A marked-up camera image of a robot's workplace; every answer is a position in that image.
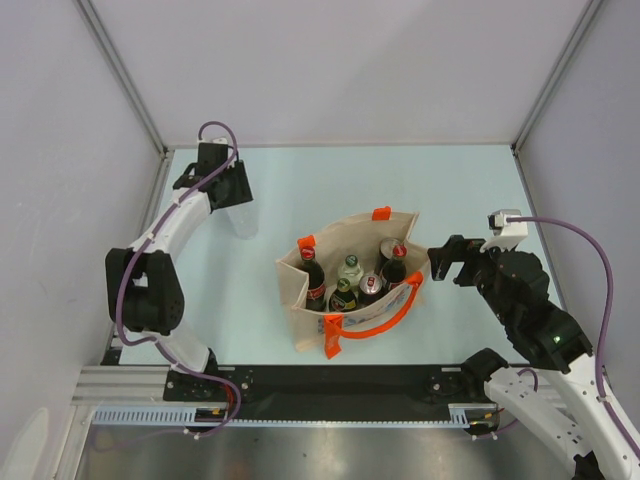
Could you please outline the clear plastic water bottle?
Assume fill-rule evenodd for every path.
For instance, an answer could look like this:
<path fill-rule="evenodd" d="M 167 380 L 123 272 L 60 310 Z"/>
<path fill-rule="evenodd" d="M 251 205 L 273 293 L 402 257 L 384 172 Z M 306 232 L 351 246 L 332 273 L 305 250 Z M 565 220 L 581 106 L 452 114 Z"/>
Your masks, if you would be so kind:
<path fill-rule="evenodd" d="M 235 235 L 242 240 L 250 240 L 258 233 L 258 209 L 255 200 L 226 209 Z"/>

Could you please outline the blue white drink can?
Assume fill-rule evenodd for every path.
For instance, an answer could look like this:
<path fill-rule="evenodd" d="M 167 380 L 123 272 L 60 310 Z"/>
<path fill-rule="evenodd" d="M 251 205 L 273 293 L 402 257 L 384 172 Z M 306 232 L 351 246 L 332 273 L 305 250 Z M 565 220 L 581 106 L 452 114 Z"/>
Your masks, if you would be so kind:
<path fill-rule="evenodd" d="M 365 308 L 381 298 L 382 282 L 378 275 L 370 273 L 363 275 L 358 284 L 358 305 Z"/>

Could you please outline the clear glass bottle green cap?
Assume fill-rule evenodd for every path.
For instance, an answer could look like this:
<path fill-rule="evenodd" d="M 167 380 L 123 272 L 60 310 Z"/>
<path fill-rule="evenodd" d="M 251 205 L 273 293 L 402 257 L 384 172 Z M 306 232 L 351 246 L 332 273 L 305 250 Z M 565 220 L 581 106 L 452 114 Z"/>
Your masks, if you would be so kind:
<path fill-rule="evenodd" d="M 350 289 L 356 291 L 358 289 L 361 278 L 364 275 L 364 269 L 359 259 L 354 254 L 349 254 L 340 264 L 337 270 L 338 279 L 345 279 L 349 282 Z"/>

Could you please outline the glass cola bottle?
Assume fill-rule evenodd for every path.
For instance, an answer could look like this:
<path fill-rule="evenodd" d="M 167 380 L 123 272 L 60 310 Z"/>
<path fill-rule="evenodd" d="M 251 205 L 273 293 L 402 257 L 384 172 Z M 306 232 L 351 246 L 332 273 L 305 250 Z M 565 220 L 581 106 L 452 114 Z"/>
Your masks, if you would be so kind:
<path fill-rule="evenodd" d="M 306 308 L 323 312 L 326 309 L 325 272 L 316 260 L 316 252 L 313 247 L 303 247 L 300 250 L 300 257 L 300 269 L 308 275 Z"/>

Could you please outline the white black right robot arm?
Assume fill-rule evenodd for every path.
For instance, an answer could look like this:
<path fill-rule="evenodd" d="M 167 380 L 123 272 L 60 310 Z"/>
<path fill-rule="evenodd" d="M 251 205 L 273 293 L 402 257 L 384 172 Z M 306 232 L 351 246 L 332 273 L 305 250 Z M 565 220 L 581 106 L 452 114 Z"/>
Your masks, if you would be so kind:
<path fill-rule="evenodd" d="M 517 239 L 451 236 L 431 248 L 431 276 L 443 280 L 461 264 L 456 285 L 474 287 L 505 329 L 514 349 L 560 395 L 563 415 L 536 393 L 518 393 L 501 357 L 493 371 L 463 373 L 461 388 L 473 401 L 488 397 L 551 447 L 577 479 L 636 479 L 639 432 L 606 386 L 597 353 L 578 322 L 549 298 L 550 279 L 539 258 L 517 250 Z"/>

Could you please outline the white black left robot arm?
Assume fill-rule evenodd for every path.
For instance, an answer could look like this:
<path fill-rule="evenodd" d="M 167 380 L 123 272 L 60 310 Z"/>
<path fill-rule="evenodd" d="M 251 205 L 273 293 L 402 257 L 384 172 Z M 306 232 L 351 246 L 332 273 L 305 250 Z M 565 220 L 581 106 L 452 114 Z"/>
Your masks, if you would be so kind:
<path fill-rule="evenodd" d="M 245 164 L 225 138 L 198 143 L 197 160 L 172 187 L 164 212 L 129 247 L 105 258 L 109 315 L 123 344 L 153 344 L 173 367 L 189 372 L 197 398 L 214 397 L 220 374 L 214 355 L 183 320 L 185 299 L 174 261 L 217 210 L 242 212 L 253 201 Z"/>

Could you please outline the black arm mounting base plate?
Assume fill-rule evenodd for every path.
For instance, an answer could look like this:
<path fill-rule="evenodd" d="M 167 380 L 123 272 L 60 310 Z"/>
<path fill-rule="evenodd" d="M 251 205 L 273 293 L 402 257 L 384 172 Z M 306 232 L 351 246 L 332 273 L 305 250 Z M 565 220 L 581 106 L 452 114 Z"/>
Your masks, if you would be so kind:
<path fill-rule="evenodd" d="M 250 404 L 270 394 L 392 394 L 436 403 L 484 403 L 483 382 L 461 366 L 441 365 L 237 365 L 210 367 L 201 378 L 171 371 L 163 396 L 169 401 L 209 401 L 231 382 Z"/>

